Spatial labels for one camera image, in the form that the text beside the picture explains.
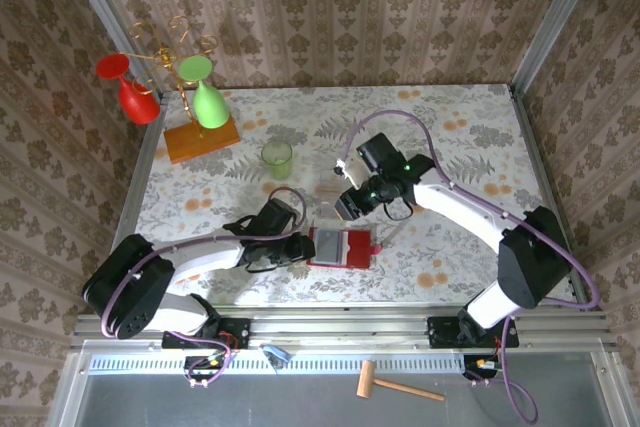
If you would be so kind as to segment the red plastic wine glass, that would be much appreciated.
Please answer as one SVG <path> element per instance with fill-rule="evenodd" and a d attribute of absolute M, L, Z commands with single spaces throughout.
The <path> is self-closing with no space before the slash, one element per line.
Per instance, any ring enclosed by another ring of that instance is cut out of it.
<path fill-rule="evenodd" d="M 122 53 L 103 57 L 96 65 L 96 74 L 106 80 L 118 80 L 119 99 L 124 112 L 138 125 L 147 125 L 160 115 L 160 104 L 151 91 L 128 78 L 129 58 Z"/>

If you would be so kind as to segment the wooden mallet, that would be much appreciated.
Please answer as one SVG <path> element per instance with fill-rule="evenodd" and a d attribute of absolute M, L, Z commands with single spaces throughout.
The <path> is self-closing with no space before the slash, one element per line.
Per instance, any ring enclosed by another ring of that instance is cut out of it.
<path fill-rule="evenodd" d="M 408 386 L 405 384 L 380 379 L 375 376 L 376 363 L 372 360 L 364 360 L 361 365 L 356 395 L 360 398 L 369 399 L 373 395 L 376 386 L 390 390 L 407 393 L 430 400 L 444 402 L 446 397 L 442 394 L 427 391 L 424 389 Z"/>

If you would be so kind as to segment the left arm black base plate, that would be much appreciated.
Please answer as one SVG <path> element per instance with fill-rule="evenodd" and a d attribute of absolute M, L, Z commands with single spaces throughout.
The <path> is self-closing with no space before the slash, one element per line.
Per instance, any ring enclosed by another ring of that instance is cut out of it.
<path fill-rule="evenodd" d="M 216 325 L 202 327 L 192 337 L 195 341 L 176 337 L 169 332 L 163 334 L 163 349 L 214 348 L 210 340 L 227 345 L 232 350 L 247 349 L 250 340 L 251 321 L 246 318 L 221 318 Z"/>

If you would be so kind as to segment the red leather card holder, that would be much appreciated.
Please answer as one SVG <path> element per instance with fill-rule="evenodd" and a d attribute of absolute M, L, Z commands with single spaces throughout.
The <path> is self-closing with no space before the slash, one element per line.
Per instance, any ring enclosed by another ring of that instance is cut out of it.
<path fill-rule="evenodd" d="M 310 237 L 315 240 L 315 231 L 317 229 L 330 229 L 330 228 L 316 228 L 312 227 L 309 230 Z M 335 229 L 342 232 L 342 260 L 338 265 L 318 264 L 315 262 L 315 257 L 311 262 L 307 262 L 311 266 L 329 267 L 329 268 L 346 268 L 346 269 L 361 269 L 366 270 L 370 268 L 371 258 L 379 253 L 382 247 L 373 243 L 373 236 L 370 230 L 365 229 Z"/>

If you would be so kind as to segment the orange wooden rack base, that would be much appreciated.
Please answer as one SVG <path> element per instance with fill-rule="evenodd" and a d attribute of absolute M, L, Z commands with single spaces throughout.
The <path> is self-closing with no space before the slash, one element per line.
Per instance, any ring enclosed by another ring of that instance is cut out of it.
<path fill-rule="evenodd" d="M 178 164 L 236 144 L 240 135 L 230 117 L 216 129 L 204 128 L 198 122 L 168 129 L 164 140 L 171 163 Z"/>

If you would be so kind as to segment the green translucent plastic cup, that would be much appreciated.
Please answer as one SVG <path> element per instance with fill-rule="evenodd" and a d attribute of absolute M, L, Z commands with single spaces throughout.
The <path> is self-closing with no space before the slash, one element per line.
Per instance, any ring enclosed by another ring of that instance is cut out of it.
<path fill-rule="evenodd" d="M 288 142 L 270 140 L 261 150 L 261 159 L 273 178 L 284 180 L 291 175 L 293 149 Z"/>

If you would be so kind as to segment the blue white clip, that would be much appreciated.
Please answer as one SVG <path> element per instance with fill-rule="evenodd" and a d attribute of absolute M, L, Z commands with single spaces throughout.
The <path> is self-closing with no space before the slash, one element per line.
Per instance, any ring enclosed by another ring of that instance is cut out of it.
<path fill-rule="evenodd" d="M 288 352 L 273 344 L 262 344 L 260 350 L 275 370 L 284 368 L 292 359 Z"/>

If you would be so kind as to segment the clear acrylic card stand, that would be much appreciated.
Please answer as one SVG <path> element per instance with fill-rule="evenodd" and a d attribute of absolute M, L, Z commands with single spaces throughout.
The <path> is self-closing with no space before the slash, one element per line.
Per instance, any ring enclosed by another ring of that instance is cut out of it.
<path fill-rule="evenodd" d="M 319 207 L 319 199 L 322 197 L 333 197 L 336 203 L 340 195 L 351 187 L 347 179 L 336 175 L 332 170 L 321 171 L 314 187 L 317 206 Z"/>

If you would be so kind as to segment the grey metal shelf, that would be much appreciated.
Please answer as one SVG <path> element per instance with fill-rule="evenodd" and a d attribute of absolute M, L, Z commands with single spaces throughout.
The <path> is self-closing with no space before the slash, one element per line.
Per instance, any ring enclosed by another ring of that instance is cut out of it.
<path fill-rule="evenodd" d="M 229 375 L 191 386 L 181 375 L 90 375 L 101 354 L 184 355 L 152 344 L 86 342 L 61 374 L 46 427 L 527 427 L 499 379 L 462 374 L 375 376 L 442 394 L 444 402 L 376 386 L 356 395 L 353 375 Z M 538 407 L 535 427 L 640 427 L 620 357 L 608 351 L 516 353 L 510 376 Z"/>

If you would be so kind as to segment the aluminium table side rail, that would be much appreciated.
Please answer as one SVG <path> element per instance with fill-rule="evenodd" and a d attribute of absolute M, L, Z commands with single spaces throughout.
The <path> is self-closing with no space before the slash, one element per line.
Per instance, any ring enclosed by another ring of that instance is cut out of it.
<path fill-rule="evenodd" d="M 160 114 L 146 127 L 110 252 L 107 256 L 110 256 L 126 236 L 135 232 L 155 151 L 165 126 L 166 110 L 170 100 L 170 94 L 160 95 Z"/>
<path fill-rule="evenodd" d="M 560 230 L 564 238 L 564 241 L 566 243 L 566 246 L 569 246 L 566 230 L 562 223 L 561 213 L 553 197 L 551 183 L 547 176 L 545 165 L 540 153 L 540 149 L 538 148 L 538 145 L 536 142 L 536 136 L 529 122 L 529 118 L 523 102 L 522 95 L 519 92 L 517 92 L 515 88 L 511 85 L 507 85 L 507 90 L 512 99 L 514 111 L 515 111 L 517 120 L 519 122 L 522 137 L 523 137 L 524 143 L 526 144 L 526 148 L 532 164 L 532 168 L 533 168 L 536 180 L 538 182 L 540 197 L 543 201 L 543 204 L 546 207 L 548 207 L 556 216 L 559 222 Z M 567 282 L 571 285 L 571 288 L 573 291 L 572 303 L 586 304 L 591 300 L 590 293 L 585 287 L 583 277 L 578 271 L 575 270 L 574 267 L 571 268 L 569 274 L 567 275 Z"/>

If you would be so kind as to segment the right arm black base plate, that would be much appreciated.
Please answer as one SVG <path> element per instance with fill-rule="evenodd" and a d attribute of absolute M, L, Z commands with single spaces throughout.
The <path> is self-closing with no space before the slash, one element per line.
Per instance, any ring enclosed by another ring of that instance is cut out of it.
<path fill-rule="evenodd" d="M 495 348 L 502 340 L 505 321 L 502 320 L 491 327 L 479 340 L 473 341 L 463 335 L 459 326 L 459 319 L 454 316 L 428 317 L 426 334 L 430 347 L 433 349 L 490 349 Z"/>

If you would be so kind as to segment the green plastic wine glass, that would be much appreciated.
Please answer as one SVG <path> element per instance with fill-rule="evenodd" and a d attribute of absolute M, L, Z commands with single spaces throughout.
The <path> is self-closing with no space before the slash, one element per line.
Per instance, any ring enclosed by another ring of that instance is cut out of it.
<path fill-rule="evenodd" d="M 180 77 L 197 84 L 193 107 L 200 125 L 206 129 L 220 128 L 230 118 L 224 96 L 206 81 L 212 71 L 213 63 L 204 55 L 190 56 L 179 66 Z"/>

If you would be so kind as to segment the aluminium table edge rail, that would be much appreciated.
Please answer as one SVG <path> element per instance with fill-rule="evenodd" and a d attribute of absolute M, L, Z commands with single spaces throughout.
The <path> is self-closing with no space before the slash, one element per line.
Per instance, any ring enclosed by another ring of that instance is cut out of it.
<path fill-rule="evenodd" d="M 426 304 L 277 306 L 218 308 L 231 318 L 249 318 L 250 346 L 275 344 L 291 352 L 410 353 L 429 348 L 427 319 L 452 316 L 452 305 Z M 602 312 L 541 306 L 517 316 L 516 353 L 614 351 L 616 336 Z"/>

